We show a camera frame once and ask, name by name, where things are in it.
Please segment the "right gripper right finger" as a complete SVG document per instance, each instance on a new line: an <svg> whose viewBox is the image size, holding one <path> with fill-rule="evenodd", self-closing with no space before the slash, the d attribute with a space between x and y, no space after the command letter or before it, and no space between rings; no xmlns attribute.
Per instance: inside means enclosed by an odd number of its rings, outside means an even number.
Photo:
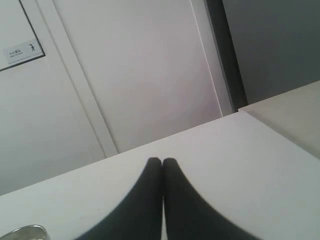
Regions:
<svg viewBox="0 0 320 240"><path fill-rule="evenodd" d="M239 240L239 230L190 184L174 158L163 161L164 209L169 240Z"/></svg>

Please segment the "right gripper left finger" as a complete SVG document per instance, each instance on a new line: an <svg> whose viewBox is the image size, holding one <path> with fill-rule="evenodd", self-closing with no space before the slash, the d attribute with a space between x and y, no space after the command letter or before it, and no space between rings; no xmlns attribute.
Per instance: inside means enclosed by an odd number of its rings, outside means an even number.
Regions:
<svg viewBox="0 0 320 240"><path fill-rule="evenodd" d="M78 240L160 240L163 223L162 162L151 157L117 207Z"/></svg>

